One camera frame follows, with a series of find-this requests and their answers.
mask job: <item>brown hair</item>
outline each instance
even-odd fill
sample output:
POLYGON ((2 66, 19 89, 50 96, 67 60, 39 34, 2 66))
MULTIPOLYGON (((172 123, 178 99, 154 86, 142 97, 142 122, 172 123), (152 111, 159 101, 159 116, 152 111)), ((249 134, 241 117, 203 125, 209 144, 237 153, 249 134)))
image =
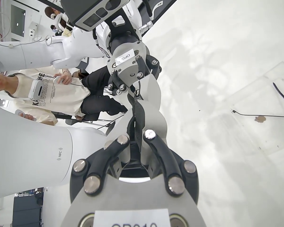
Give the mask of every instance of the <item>brown hair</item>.
MULTIPOLYGON (((48 18, 51 18, 50 15, 55 13, 52 7, 46 7, 44 12, 48 18)), ((61 18, 59 23, 61 24, 62 27, 66 28, 65 20, 61 18)))

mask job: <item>person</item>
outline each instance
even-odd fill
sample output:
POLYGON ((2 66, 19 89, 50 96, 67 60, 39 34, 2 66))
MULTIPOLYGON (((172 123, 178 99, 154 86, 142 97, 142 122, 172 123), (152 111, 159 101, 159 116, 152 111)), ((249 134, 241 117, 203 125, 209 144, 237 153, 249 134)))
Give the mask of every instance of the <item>person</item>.
POLYGON ((58 32, 58 29, 55 27, 55 25, 50 25, 50 29, 55 33, 58 32))
POLYGON ((36 118, 37 122, 55 125, 58 121, 52 112, 60 112, 76 116, 78 120, 91 121, 100 112, 116 115, 127 111, 125 106, 103 95, 109 78, 106 66, 83 79, 72 77, 68 69, 57 70, 53 66, 25 69, 9 76, 0 74, 0 91, 14 97, 16 108, 23 111, 25 118, 30 120, 36 118), (59 84, 54 84, 52 77, 58 76, 59 84), (44 83, 39 100, 21 99, 28 97, 30 77, 44 83))
POLYGON ((55 20, 55 28, 60 28, 62 31, 67 28, 69 31, 72 31, 72 28, 67 26, 68 17, 66 14, 63 14, 52 7, 46 7, 44 12, 48 18, 55 20))

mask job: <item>white t-shirt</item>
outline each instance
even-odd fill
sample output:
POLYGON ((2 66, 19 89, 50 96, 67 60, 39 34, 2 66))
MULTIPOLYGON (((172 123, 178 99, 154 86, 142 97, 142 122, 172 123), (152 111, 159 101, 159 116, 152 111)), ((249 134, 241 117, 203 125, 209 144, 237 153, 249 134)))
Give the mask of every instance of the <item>white t-shirt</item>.
MULTIPOLYGON (((55 124, 57 119, 52 112, 59 112, 72 116, 84 116, 81 112, 81 104, 83 100, 90 95, 90 91, 82 86, 78 78, 73 78, 69 85, 54 84, 53 77, 61 70, 51 67, 41 67, 35 69, 20 70, 19 73, 33 77, 34 79, 42 80, 44 88, 41 91, 40 100, 22 100, 15 99, 16 108, 23 111, 25 114, 30 114, 37 119, 37 122, 52 121, 55 124)), ((27 97, 31 81, 24 75, 16 75, 19 80, 19 85, 12 96, 17 98, 27 97)))

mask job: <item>window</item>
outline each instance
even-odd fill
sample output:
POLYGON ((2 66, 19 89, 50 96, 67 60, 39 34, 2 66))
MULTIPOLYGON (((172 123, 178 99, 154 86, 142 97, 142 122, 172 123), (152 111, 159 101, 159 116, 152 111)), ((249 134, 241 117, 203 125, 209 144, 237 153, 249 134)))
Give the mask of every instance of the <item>window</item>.
POLYGON ((24 37, 25 10, 11 5, 10 21, 11 32, 24 37))

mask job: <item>hand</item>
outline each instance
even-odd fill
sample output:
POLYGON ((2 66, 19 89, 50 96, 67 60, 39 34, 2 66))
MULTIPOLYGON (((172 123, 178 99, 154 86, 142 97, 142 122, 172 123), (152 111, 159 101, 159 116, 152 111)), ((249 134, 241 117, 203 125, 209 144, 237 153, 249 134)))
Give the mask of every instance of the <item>hand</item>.
POLYGON ((34 121, 34 117, 33 117, 32 115, 30 115, 30 114, 23 114, 23 113, 20 113, 19 116, 20 116, 20 117, 23 117, 23 118, 25 118, 25 119, 34 121))
POLYGON ((58 79, 58 84, 60 84, 61 81, 63 80, 62 84, 69 85, 73 80, 71 74, 68 73, 68 72, 65 72, 64 74, 55 74, 54 75, 54 77, 58 77, 58 76, 60 76, 60 78, 58 79))

